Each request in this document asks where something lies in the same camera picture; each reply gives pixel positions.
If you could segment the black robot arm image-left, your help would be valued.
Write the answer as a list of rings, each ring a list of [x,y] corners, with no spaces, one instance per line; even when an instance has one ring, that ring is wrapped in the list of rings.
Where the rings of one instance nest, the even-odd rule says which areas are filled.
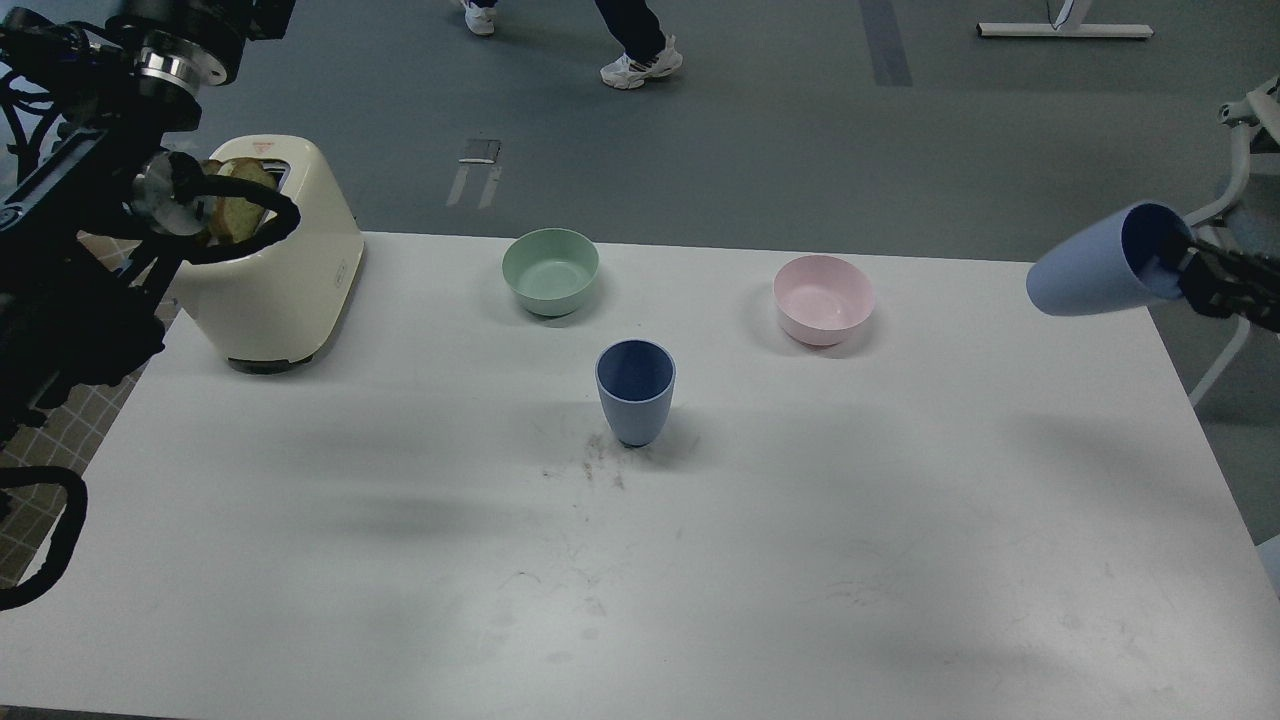
[[[14,6],[3,117],[3,441],[78,386],[118,386],[163,351],[156,316],[180,264],[247,258],[301,222],[284,193],[207,174],[161,145],[196,129],[198,91],[244,46],[285,36],[292,1],[120,1],[102,26]]]

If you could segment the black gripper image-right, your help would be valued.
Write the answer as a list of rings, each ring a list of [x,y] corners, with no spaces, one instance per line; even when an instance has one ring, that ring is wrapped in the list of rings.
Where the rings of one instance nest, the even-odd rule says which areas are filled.
[[[1179,286],[1199,315],[1239,315],[1272,333],[1279,332],[1279,263],[1245,263],[1210,243],[1165,240],[1149,260],[1149,281]]]

